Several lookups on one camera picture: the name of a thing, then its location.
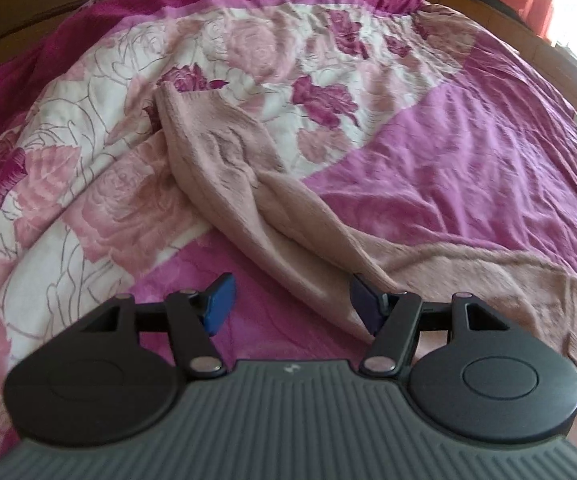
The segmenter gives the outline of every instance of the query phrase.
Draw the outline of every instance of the beige towel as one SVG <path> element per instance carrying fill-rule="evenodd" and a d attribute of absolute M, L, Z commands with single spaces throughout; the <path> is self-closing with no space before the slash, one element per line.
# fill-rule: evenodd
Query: beige towel
<path fill-rule="evenodd" d="M 284 168 L 261 124 L 219 91 L 156 103 L 172 173 L 200 213 L 321 316 L 370 341 L 348 296 L 350 273 L 388 291 L 446 301 L 468 290 L 577 363 L 577 277 L 543 258 L 453 244 L 408 247 L 350 228 Z"/>

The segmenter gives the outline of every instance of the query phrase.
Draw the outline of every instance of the pink bedspread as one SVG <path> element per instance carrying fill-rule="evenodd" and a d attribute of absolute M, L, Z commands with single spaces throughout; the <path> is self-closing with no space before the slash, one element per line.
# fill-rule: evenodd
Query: pink bedspread
<path fill-rule="evenodd" d="M 215 338 L 230 364 L 365 348 L 188 203 L 155 134 L 161 81 L 262 121 L 352 227 L 577 275 L 574 111 L 471 20 L 422 0 L 105 0 L 0 66 L 0 449 L 6 372 L 120 291 L 159 300 L 233 272 Z"/>

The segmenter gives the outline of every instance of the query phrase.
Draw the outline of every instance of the gray ribbed platform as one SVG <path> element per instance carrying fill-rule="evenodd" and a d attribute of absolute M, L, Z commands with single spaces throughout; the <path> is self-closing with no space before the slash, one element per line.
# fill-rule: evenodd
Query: gray ribbed platform
<path fill-rule="evenodd" d="M 347 362 L 239 362 L 191 384 L 158 425 L 120 444 L 55 449 L 26 441 L 0 480 L 577 479 L 564 439 L 475 448 L 420 421 L 395 383 Z"/>

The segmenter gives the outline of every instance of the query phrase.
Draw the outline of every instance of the blue clip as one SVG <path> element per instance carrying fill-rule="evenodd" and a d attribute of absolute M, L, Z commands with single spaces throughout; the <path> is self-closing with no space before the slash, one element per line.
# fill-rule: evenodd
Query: blue clip
<path fill-rule="evenodd" d="M 235 277 L 226 272 L 201 293 L 204 303 L 202 323 L 209 336 L 214 336 L 235 304 Z"/>
<path fill-rule="evenodd" d="M 391 313 L 388 294 L 377 290 L 361 274 L 350 282 L 350 303 L 371 335 L 377 335 Z"/>

